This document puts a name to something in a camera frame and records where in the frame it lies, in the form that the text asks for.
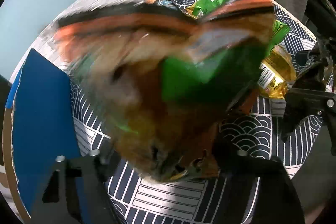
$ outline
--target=cardboard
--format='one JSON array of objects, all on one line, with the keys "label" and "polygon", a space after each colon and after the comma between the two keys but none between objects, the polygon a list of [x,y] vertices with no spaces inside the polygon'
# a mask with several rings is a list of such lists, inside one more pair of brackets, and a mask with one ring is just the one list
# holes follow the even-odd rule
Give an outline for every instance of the cardboard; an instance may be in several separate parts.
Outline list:
[{"label": "cardboard", "polygon": [[25,222],[55,158],[80,156],[69,93],[68,76],[32,49],[8,97],[3,130],[9,187]]}]

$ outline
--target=blue panel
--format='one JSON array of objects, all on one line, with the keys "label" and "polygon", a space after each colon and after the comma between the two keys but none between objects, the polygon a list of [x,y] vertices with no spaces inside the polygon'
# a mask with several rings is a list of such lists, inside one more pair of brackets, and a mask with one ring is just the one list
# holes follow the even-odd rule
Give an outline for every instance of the blue panel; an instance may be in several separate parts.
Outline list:
[{"label": "blue panel", "polygon": [[35,50],[22,67],[13,116],[13,161],[28,212],[58,155],[79,157],[68,76]]}]

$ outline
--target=tablecloth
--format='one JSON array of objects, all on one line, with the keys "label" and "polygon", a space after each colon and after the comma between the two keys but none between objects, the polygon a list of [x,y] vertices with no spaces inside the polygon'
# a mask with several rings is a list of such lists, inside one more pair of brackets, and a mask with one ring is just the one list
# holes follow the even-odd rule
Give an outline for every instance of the tablecloth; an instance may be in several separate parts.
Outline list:
[{"label": "tablecloth", "polygon": [[[174,0],[180,8],[192,5],[195,0]],[[295,62],[295,53],[312,49],[315,36],[283,7],[274,2],[277,20],[290,26],[281,45],[292,57],[297,73],[300,67]],[[60,68],[67,70],[66,64]],[[330,78],[327,91],[331,91]],[[101,122],[90,107],[81,88],[72,83],[72,111],[75,131],[81,154],[98,149],[108,136],[101,130]],[[277,155],[290,177],[293,177],[309,154],[320,130],[322,119],[307,117],[299,128],[283,143],[277,136],[285,109],[284,100],[259,96],[249,116],[234,121],[224,121],[219,132],[249,155],[269,159]],[[213,223],[215,215],[226,203],[226,187],[229,179],[218,178],[204,181],[184,181],[153,184],[141,179],[135,170],[121,160],[115,175],[106,184],[108,193],[128,224],[189,224]],[[256,179],[243,222],[253,215],[259,179]]]}]

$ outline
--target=screw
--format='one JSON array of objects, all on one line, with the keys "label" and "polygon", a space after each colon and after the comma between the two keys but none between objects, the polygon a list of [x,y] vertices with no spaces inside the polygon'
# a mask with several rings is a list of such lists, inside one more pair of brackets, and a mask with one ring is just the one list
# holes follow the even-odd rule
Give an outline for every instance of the screw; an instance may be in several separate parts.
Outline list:
[{"label": "screw", "polygon": [[65,160],[65,156],[61,155],[56,158],[56,162],[62,162]]},{"label": "screw", "polygon": [[329,99],[329,100],[327,101],[327,106],[328,106],[328,107],[333,107],[333,106],[334,106],[334,101],[331,100],[331,99]]},{"label": "screw", "polygon": [[247,156],[247,152],[245,150],[240,149],[240,150],[237,151],[237,155],[245,157],[245,156]]},{"label": "screw", "polygon": [[98,149],[91,150],[89,153],[91,157],[98,156],[99,154],[100,154],[100,151]]}]

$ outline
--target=gold wrapper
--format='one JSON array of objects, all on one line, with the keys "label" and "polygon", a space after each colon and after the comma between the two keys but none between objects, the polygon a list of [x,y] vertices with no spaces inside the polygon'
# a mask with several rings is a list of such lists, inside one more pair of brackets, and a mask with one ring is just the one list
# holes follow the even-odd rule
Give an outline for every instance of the gold wrapper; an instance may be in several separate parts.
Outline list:
[{"label": "gold wrapper", "polygon": [[185,15],[189,16],[189,17],[192,17],[192,18],[194,18],[194,19],[197,19],[198,17],[195,16],[195,15],[193,15],[194,8],[195,8],[195,3],[194,3],[193,5],[191,5],[191,6],[189,6],[189,7],[185,8],[185,9],[183,9],[182,12],[183,12]]},{"label": "gold wrapper", "polygon": [[269,56],[263,60],[260,69],[262,73],[258,85],[261,95],[284,99],[288,90],[287,82],[293,82],[296,79],[289,53],[280,45],[274,46]]}]

